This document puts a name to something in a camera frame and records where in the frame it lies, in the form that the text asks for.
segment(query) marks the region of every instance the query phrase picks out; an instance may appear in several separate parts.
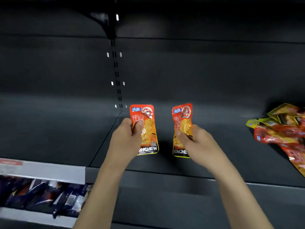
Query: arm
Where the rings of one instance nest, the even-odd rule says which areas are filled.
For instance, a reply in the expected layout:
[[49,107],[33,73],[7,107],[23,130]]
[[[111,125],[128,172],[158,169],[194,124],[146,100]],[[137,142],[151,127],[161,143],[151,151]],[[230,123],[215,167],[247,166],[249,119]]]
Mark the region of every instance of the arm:
[[143,123],[140,120],[132,134],[131,119],[126,118],[113,132],[105,161],[73,229],[110,228],[123,172],[141,146]]
[[189,156],[212,173],[232,229],[273,229],[250,189],[225,153],[204,129],[194,125],[193,140],[176,131]]

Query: hand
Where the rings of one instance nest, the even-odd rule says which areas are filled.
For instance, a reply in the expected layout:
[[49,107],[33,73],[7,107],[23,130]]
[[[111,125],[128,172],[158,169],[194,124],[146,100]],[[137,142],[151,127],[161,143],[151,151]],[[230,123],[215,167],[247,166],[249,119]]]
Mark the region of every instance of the hand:
[[144,121],[140,120],[135,125],[133,133],[130,128],[131,124],[131,119],[125,118],[113,132],[103,164],[124,171],[129,162],[139,153]]
[[228,162],[227,156],[212,135],[198,125],[193,126],[193,141],[180,131],[176,130],[176,135],[194,162],[206,167],[211,173],[217,171],[224,162]]

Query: circular logo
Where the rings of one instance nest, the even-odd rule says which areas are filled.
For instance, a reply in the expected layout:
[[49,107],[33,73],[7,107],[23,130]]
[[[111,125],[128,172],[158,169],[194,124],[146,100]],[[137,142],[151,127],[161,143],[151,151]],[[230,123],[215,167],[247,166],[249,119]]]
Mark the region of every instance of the circular logo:
[[142,112],[142,114],[143,114],[144,116],[146,116],[147,118],[150,118],[150,119],[153,118],[153,111],[152,111],[152,109],[151,109],[150,107],[144,107],[144,108],[142,108],[141,112]]
[[189,106],[184,106],[181,110],[182,118],[189,118],[191,116],[191,108]]

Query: price label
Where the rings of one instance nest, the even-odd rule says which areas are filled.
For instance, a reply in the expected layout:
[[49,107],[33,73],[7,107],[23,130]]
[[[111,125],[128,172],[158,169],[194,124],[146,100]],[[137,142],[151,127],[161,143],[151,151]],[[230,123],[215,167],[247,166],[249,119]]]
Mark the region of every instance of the price label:
[[18,175],[21,173],[21,169],[21,161],[0,158],[0,174]]

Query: person's left hand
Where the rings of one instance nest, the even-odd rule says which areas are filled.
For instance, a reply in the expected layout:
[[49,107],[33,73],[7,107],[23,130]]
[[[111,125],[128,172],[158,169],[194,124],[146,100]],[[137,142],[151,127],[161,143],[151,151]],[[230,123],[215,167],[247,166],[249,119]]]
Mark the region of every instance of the person's left hand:
[[112,169],[125,170],[129,162],[139,153],[142,142],[142,129],[144,121],[136,123],[132,133],[131,119],[125,118],[120,126],[113,132],[109,149],[103,164]]

